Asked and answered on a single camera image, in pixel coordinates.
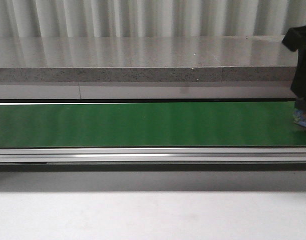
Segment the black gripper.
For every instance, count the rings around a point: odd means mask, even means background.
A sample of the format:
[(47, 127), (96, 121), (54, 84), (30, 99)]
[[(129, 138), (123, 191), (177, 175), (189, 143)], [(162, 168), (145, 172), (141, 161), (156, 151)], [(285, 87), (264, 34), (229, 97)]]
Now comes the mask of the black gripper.
[(291, 52), (297, 52), (296, 71), (290, 89), (298, 98), (306, 99), (306, 25), (289, 28), (282, 44)]

